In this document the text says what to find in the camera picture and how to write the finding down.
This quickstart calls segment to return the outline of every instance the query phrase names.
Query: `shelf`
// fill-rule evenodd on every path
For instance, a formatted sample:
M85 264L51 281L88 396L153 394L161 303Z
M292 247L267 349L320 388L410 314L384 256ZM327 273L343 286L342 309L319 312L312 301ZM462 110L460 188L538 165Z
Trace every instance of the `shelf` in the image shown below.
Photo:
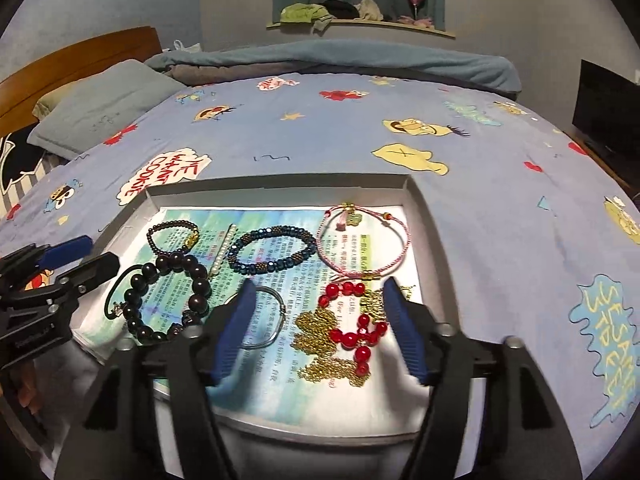
M281 23L269 23L267 29L279 28ZM306 23L287 23L287 25L306 25ZM444 36L445 38L456 39L456 35L451 32L445 32L444 30L436 30L435 28L422 28L415 27L415 25L405 25L404 23L392 23L392 22L370 22L367 20L331 20L331 27L335 25L356 25L357 27L386 27L386 28L402 28L404 30L412 30L414 32L422 32L424 34L436 34L437 36Z

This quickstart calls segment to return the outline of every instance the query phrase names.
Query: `dark wooden bead bracelet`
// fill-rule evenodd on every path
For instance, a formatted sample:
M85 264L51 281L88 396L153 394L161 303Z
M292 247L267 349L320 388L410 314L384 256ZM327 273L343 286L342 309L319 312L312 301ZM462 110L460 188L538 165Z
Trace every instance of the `dark wooden bead bracelet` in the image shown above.
M258 262L256 264L245 264L238 260L238 253L251 242L262 240L264 238L277 238L279 236L291 236L302 240L306 247L301 251L293 253L288 258L278 258L268 262ZM276 225L264 229L257 229L243 234L236 240L226 255L229 267L235 272L242 275L266 274L267 272L277 272L279 270L291 269L296 265L308 260L316 254L318 247L314 236L302 227L293 227L291 225Z
M123 303L113 303L113 310L109 312L109 304L114 292L122 283L124 278L135 270L139 274L134 274L130 279L131 288L124 291ZM155 332L151 327L145 325L140 317L140 307L142 297L148 292L149 285L155 283L160 276L165 276L170 272L184 271L191 277L191 290L193 295L187 303L188 309L182 313L182 323L172 323L166 332ZM183 254L181 251L174 251L166 255L160 254L156 258L156 263L144 265L134 265L125 270L116 280L104 302L104 315L107 319L116 319L122 315L127 320L129 332L141 343L154 343L167 341L175 338L182 330L191 325L200 324L202 317L209 312L207 298L211 295L211 286L207 280L207 268L198 262L192 254Z

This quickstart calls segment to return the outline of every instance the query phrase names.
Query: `wall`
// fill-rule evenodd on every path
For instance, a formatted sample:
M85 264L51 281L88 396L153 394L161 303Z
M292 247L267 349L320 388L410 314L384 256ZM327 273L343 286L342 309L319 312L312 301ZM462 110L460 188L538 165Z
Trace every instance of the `wall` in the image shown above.
M266 30L271 0L200 0L206 50L308 38ZM505 56L517 67L519 102L561 128L574 113L580 60L626 78L640 69L640 48L610 0L446 0L456 40L367 27L334 27L326 38L372 38Z
M199 0L25 0L0 37L0 81L64 46L151 25L163 47L201 40Z

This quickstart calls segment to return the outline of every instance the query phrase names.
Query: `gray pillow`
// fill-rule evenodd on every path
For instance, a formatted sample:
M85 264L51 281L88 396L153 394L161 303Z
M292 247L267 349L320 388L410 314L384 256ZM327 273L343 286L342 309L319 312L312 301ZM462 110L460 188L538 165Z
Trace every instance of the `gray pillow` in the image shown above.
M29 134L27 142L71 160L186 88L128 59L78 82Z

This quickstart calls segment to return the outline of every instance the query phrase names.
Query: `bed sheet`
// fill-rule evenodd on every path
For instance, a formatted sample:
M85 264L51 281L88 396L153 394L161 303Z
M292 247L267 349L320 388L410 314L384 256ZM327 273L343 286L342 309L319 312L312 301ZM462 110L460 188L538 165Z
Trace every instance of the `bed sheet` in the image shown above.
M640 215L579 146L495 94L329 74L191 88L53 169L0 222L0 254L95 238L146 186L309 172L414 177L463 330L524 339L588 475L638 398Z

